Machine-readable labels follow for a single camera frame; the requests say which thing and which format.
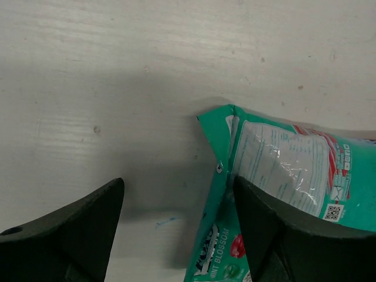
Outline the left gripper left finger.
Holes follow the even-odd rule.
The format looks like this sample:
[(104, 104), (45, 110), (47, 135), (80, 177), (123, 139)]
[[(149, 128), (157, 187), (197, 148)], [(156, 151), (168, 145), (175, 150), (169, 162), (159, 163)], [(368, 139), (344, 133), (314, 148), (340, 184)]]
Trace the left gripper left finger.
[(1, 233), (1, 281), (104, 281), (125, 192), (113, 179)]

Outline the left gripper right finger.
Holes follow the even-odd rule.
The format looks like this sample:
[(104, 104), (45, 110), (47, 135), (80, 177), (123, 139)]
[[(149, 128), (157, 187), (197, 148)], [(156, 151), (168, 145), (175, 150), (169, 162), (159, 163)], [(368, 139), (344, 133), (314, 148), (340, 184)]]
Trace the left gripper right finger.
[(253, 281), (375, 281), (375, 233), (311, 216), (243, 177), (233, 182)]

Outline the teal Fox's mint candy bag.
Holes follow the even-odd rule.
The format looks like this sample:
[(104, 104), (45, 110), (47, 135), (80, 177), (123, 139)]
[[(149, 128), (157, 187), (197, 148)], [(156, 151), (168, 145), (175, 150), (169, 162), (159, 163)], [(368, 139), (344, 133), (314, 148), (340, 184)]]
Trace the teal Fox's mint candy bag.
[(253, 281), (233, 182), (240, 176), (311, 216), (375, 233), (375, 141), (226, 105), (198, 116), (217, 159), (186, 281)]

